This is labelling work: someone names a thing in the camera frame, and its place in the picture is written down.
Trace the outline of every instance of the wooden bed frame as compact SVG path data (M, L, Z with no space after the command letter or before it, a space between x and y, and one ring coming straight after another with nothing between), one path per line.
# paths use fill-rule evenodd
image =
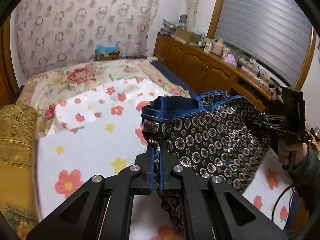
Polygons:
M10 51L10 17L0 30L0 108L11 103L18 91Z

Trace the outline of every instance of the metal screw head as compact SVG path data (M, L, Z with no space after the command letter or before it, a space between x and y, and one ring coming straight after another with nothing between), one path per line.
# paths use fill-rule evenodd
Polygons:
M174 170L175 172L181 172L181 171L183 171L183 167L180 166L180 165L176 165L176 166L173 167L173 170Z
M220 183L222 181L222 178L219 176L212 176L211 180L213 183Z
M94 175L93 177L92 177L92 181L94 182L94 183L98 183L98 182L100 182L102 180L102 177L100 176L100 175Z
M132 166L130 167L130 170L131 170L131 171L138 171L138 170L140 170L140 166L139 166L139 165L132 165Z

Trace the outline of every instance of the human hand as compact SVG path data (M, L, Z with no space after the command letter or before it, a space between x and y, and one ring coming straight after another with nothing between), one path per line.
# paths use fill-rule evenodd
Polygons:
M286 144L283 140L278 140L278 158L282 165L289 164L288 157L291 151L296 151L296 159L293 165L297 166L306 158L308 146L305 143Z

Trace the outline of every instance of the window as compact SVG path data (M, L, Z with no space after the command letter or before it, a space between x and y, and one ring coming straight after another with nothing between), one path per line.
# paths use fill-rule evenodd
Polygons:
M224 0L215 32L294 85L310 44L312 25L294 0Z

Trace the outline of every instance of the pink bottle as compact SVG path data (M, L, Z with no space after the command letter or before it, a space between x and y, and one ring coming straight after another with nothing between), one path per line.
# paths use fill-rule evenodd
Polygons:
M219 38L218 41L213 45L212 53L221 56L223 51L223 39Z

